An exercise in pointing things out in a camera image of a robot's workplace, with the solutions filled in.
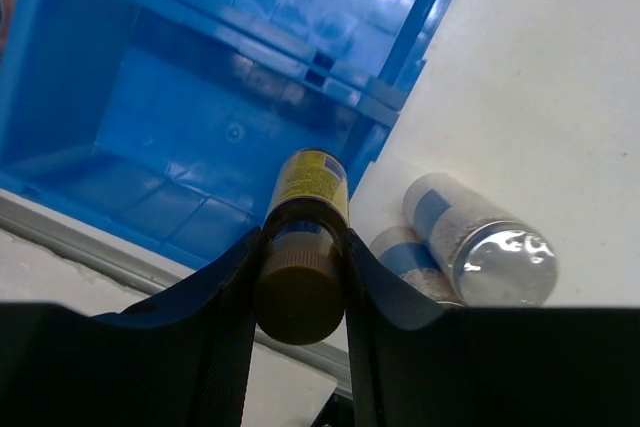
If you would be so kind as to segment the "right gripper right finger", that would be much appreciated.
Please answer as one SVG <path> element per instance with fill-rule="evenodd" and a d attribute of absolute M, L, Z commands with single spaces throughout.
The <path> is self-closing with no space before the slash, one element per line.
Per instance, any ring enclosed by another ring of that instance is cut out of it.
<path fill-rule="evenodd" d="M 345 242 L 359 426 L 635 426 L 635 308 L 446 308 Z"/>

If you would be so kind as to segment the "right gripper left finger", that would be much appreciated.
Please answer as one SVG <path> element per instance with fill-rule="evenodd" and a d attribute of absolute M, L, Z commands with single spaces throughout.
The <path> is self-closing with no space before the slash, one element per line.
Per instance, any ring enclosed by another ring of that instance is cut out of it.
<path fill-rule="evenodd" d="M 1 307 L 5 426 L 237 426 L 255 335 L 253 229 L 120 313 Z"/>

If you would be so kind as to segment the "silver-cap salt shaker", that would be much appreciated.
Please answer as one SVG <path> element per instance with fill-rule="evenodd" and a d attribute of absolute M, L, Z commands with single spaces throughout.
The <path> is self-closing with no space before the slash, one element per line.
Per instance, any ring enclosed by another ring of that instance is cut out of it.
<path fill-rule="evenodd" d="M 446 307 L 463 305 L 446 275 L 410 227 L 386 229 L 371 242 L 370 250 L 396 276 L 432 301 Z"/>
<path fill-rule="evenodd" d="M 554 291 L 559 268 L 550 242 L 453 177 L 418 178 L 403 209 L 464 304 L 540 307 Z"/>

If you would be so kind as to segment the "brown sauce bottle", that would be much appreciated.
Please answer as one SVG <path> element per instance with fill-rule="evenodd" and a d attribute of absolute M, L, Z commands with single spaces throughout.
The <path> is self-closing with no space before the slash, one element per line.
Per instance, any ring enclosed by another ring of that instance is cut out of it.
<path fill-rule="evenodd" d="M 269 337 L 309 345 L 339 326 L 348 227 L 348 179 L 340 161 L 318 149 L 293 154 L 275 184 L 254 290 L 256 321 Z"/>

